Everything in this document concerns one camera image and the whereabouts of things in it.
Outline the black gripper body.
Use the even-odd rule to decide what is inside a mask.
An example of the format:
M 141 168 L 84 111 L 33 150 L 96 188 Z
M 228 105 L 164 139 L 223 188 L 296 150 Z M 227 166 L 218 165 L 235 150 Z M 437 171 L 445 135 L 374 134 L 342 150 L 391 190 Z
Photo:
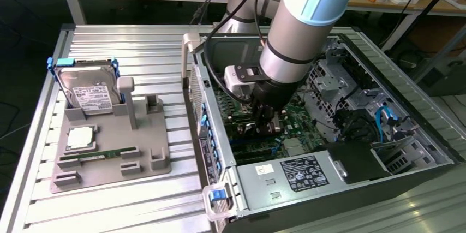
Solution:
M 291 100 L 296 91 L 295 83 L 280 83 L 275 80 L 260 81 L 255 83 L 252 89 L 252 112 L 263 109 L 280 111 Z

